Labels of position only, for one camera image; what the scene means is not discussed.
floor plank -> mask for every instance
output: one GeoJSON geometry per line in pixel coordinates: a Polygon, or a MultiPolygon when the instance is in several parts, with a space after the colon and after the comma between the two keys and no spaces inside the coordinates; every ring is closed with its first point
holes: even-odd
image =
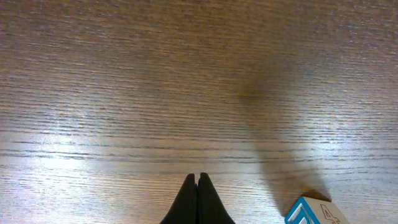
{"type": "Polygon", "coordinates": [[[157,223],[207,172],[236,223],[394,222],[397,8],[1,1],[0,221],[157,223]]]}

wooden floor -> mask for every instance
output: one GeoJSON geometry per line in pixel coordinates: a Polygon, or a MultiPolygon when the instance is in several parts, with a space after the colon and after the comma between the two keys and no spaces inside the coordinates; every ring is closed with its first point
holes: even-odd
{"type": "Polygon", "coordinates": [[[397,1],[0,1],[0,222],[398,219],[397,1]]]}

wood grain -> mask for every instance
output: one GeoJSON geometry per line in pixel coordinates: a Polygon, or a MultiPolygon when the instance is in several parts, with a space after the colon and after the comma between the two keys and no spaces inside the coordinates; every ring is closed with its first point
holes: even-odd
{"type": "Polygon", "coordinates": [[[0,222],[398,219],[397,1],[1,1],[0,222]]]}

